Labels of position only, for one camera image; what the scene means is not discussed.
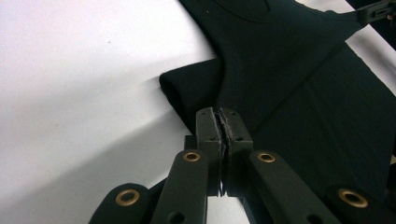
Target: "metal rivet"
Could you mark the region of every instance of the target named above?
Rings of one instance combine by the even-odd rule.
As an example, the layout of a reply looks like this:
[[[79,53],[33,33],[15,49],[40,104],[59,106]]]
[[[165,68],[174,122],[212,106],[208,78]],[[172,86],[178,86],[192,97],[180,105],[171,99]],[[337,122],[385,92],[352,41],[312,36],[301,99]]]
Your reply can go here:
[[[367,205],[369,205],[369,203],[363,196],[350,189],[339,189],[338,197],[340,197],[340,199],[343,200],[345,203],[354,207],[365,208],[367,207]]]
[[[133,194],[134,196],[132,197],[132,199],[123,200],[122,197],[127,194]],[[139,191],[137,191],[135,189],[126,189],[126,190],[121,191],[117,195],[116,203],[120,206],[129,206],[129,205],[136,203],[139,200],[139,197],[140,197]]]
[[[265,153],[265,152],[259,153],[257,155],[257,158],[260,161],[263,161],[263,162],[273,162],[273,161],[275,161],[275,157],[273,155]]]
[[[183,159],[185,161],[198,161],[201,159],[201,156],[196,152],[188,152],[184,154]]]

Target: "clamp jaw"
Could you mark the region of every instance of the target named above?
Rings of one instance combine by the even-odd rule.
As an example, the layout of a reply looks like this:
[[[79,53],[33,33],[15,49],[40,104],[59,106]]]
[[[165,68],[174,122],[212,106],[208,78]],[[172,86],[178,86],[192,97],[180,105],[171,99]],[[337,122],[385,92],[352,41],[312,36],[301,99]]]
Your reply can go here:
[[[361,24],[390,19],[392,20],[391,26],[393,26],[393,20],[396,17],[396,0],[383,0],[373,3],[366,7],[358,8],[356,12],[358,21]]]
[[[331,186],[320,199],[275,152],[253,147],[244,122],[230,109],[196,114],[169,176],[151,189],[111,190],[91,224],[206,223],[207,196],[238,197],[250,223],[396,223],[396,215],[363,191]]]

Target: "white surface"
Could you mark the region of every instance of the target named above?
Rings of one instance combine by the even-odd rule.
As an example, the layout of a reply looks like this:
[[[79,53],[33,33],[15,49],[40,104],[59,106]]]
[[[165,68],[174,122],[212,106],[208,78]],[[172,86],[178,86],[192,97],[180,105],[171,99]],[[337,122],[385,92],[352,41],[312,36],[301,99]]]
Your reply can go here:
[[[370,27],[347,43],[396,93],[395,51]],[[1,1],[0,223],[87,223],[117,185],[166,177],[189,132],[158,76],[212,57],[178,1]],[[247,220],[210,198],[207,223]]]

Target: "black plastic part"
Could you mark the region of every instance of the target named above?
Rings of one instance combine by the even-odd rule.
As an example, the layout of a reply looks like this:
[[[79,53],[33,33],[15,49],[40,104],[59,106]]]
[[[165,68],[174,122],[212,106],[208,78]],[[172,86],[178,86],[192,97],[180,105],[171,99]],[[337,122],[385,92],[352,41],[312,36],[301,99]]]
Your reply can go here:
[[[341,200],[339,190],[347,189],[358,193],[368,205],[366,207],[356,207]],[[350,201],[354,202],[356,197],[351,196]],[[346,224],[394,224],[396,215],[385,205],[381,204],[373,197],[351,186],[337,185],[326,189],[326,201],[332,211]]]
[[[198,150],[202,150],[209,160],[207,196],[218,196],[224,147],[216,116],[211,107],[196,113],[196,138]]]
[[[136,203],[129,206],[120,206],[116,198],[120,192],[134,189],[138,191],[139,198]],[[149,191],[136,184],[124,184],[111,190],[94,212],[90,224],[146,224],[150,217]]]
[[[246,196],[241,203],[244,206],[250,224],[274,223],[255,186],[250,185],[247,188]]]
[[[389,167],[388,184],[389,208],[396,213],[396,163]]]
[[[223,187],[230,197],[243,197],[248,182],[246,160],[253,151],[253,140],[244,121],[235,111],[221,108],[219,111],[222,130],[225,132],[227,152],[224,162]]]
[[[250,153],[249,161],[250,182],[256,187],[275,223],[340,223],[277,154],[270,151],[254,151]]]
[[[165,186],[165,183],[166,178],[148,190],[149,199],[151,202],[150,207],[155,208],[157,206],[158,200],[160,199],[161,193],[163,192],[163,186]]]
[[[186,135],[184,137],[184,150],[196,150],[197,148],[197,137],[193,135]]]
[[[367,24],[373,21],[385,19],[388,15],[396,13],[396,1],[380,1],[356,10],[358,21]]]
[[[207,172],[208,160],[204,152],[184,150],[178,153],[150,223],[206,223]]]

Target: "dark green fabric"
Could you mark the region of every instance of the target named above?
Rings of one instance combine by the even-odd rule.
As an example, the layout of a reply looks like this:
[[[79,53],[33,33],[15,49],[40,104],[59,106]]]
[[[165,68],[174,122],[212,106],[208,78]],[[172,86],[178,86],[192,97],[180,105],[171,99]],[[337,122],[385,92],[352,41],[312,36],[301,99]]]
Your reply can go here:
[[[348,47],[354,14],[290,0],[182,0],[216,59],[163,74],[169,102],[194,132],[207,106],[238,111],[255,148],[279,153],[318,195],[334,184],[382,200],[396,99]]]

